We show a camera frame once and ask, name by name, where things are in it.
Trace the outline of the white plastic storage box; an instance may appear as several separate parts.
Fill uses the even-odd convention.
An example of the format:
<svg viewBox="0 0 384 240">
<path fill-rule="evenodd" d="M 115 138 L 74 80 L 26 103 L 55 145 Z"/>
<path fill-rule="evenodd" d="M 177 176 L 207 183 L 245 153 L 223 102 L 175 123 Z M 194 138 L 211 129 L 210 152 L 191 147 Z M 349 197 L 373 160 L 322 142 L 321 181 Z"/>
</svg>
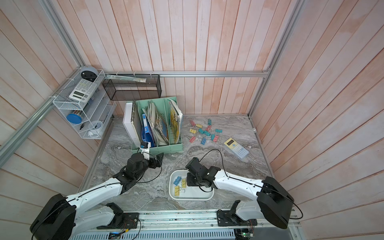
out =
<svg viewBox="0 0 384 240">
<path fill-rule="evenodd" d="M 175 185 L 173 184 L 173 181 L 176 179 L 177 176 L 182 177 L 182 179 L 187 179 L 187 173 L 189 171 L 187 170 L 176 170 L 174 171 L 170 176 L 170 182 L 169 182 L 169 195 L 174 200 L 180 200 L 180 201 L 208 201 L 214 196 L 214 190 L 212 188 L 206 188 L 206 187 L 189 187 L 187 186 L 185 189 L 182 188 L 182 181 L 179 183 L 178 186 L 180 186 L 181 191 L 180 195 L 175 197 L 174 196 L 174 188 Z"/>
</svg>

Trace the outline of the blue binder clip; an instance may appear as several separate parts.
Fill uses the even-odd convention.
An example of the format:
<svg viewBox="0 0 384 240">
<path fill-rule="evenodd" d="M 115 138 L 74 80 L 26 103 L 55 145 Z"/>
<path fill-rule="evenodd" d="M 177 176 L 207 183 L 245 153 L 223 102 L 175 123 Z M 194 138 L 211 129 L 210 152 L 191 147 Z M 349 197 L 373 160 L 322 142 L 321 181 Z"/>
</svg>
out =
<svg viewBox="0 0 384 240">
<path fill-rule="evenodd" d="M 201 140 L 201 145 L 205 145 L 207 142 L 207 138 L 206 137 L 203 137 L 202 140 Z"/>
<path fill-rule="evenodd" d="M 182 181 L 182 177 L 177 176 L 176 179 L 173 181 L 173 184 L 175 186 L 178 186 L 181 181 Z"/>
</svg>

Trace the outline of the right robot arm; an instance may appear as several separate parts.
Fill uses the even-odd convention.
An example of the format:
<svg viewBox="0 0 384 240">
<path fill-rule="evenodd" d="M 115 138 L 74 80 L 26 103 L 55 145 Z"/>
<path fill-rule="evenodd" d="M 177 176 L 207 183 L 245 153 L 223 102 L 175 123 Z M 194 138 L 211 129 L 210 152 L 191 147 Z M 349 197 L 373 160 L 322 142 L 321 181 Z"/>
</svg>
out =
<svg viewBox="0 0 384 240">
<path fill-rule="evenodd" d="M 186 169 L 189 187 L 227 190 L 250 199 L 236 200 L 229 211 L 218 210 L 220 227 L 256 225 L 258 219 L 265 219 L 277 228 L 288 228 L 294 198 L 274 178 L 243 178 L 218 167 L 206 168 L 198 158 L 189 161 Z"/>
</svg>

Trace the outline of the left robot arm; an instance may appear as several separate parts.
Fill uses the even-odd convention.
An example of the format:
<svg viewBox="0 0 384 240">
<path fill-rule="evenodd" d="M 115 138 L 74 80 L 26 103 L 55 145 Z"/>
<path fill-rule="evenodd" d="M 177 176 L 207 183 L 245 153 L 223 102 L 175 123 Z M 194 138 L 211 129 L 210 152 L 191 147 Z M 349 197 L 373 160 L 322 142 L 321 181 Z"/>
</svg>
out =
<svg viewBox="0 0 384 240">
<path fill-rule="evenodd" d="M 104 183 L 83 192 L 63 196 L 57 194 L 49 199 L 30 226 L 32 239 L 68 240 L 85 231 L 124 229 L 129 224 L 123 210 L 115 203 L 93 210 L 93 207 L 130 190 L 148 169 L 161 168 L 164 154 L 156 156 L 135 153 L 117 174 Z"/>
</svg>

